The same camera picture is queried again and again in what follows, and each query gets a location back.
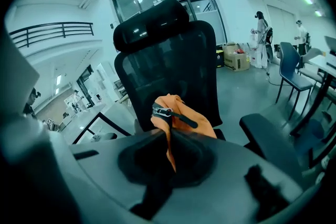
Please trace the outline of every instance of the chair headrest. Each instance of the chair headrest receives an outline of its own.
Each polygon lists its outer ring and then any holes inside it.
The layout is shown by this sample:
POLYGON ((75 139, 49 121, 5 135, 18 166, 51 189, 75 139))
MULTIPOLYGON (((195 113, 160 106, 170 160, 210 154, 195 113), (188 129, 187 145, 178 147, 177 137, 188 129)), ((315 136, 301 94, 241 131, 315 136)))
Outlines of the chair headrest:
POLYGON ((122 52, 135 52, 180 33, 188 22, 189 15, 177 0, 164 0, 118 25, 114 46, 122 52))

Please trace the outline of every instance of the cardboard box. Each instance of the cardboard box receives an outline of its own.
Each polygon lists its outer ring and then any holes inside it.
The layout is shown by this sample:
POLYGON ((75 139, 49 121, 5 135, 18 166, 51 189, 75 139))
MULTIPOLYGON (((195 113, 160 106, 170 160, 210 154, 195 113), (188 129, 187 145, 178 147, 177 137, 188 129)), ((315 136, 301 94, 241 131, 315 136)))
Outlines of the cardboard box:
POLYGON ((234 72, 250 68, 250 58, 247 54, 235 54, 235 50, 239 48, 240 47, 235 43, 223 45, 224 65, 234 72))

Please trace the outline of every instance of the zipper pull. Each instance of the zipper pull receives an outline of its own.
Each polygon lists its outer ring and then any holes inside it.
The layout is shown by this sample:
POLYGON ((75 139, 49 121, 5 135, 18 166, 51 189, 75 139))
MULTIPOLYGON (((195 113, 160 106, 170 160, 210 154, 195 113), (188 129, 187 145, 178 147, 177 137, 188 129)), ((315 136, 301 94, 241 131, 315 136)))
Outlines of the zipper pull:
POLYGON ((198 127, 197 122, 189 119, 185 115, 180 115, 180 114, 173 112, 171 108, 153 108, 153 114, 157 114, 157 115, 164 116, 164 117, 175 116, 175 117, 178 117, 184 123, 188 124, 191 128, 195 129, 198 127))

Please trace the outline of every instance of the orange bag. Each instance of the orange bag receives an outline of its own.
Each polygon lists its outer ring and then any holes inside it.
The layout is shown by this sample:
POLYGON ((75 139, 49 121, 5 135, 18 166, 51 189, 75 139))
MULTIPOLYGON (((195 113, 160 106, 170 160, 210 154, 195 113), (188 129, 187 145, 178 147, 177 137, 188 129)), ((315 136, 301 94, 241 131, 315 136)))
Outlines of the orange bag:
MULTIPOLYGON (((197 123, 197 127, 192 128, 189 124, 183 122, 179 117, 171 115, 172 128, 179 129, 182 131, 195 132, 198 134, 203 134, 213 138, 217 138, 207 118, 199 114, 198 112, 194 111, 193 109, 189 108, 187 105, 185 105, 178 95, 167 94, 166 96, 158 97, 155 100, 155 103, 163 108, 170 108, 172 112, 179 115, 184 115, 191 121, 197 123)), ((153 111, 151 122, 154 124, 155 127, 160 128, 162 131, 165 132, 168 142, 167 158, 176 172, 175 160, 171 152, 170 126, 165 120, 157 116, 155 111, 153 111)))

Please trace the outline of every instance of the white bag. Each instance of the white bag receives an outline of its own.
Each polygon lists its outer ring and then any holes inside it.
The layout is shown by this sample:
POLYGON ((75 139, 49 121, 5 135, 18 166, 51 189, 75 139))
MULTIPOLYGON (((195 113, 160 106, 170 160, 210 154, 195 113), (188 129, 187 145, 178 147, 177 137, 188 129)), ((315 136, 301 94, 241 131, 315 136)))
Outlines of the white bag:
POLYGON ((251 49, 250 53, 250 63, 252 66, 257 67, 257 50, 256 49, 251 49))
POLYGON ((250 35, 250 42, 248 44, 250 49, 256 49, 258 47, 256 35, 250 35))

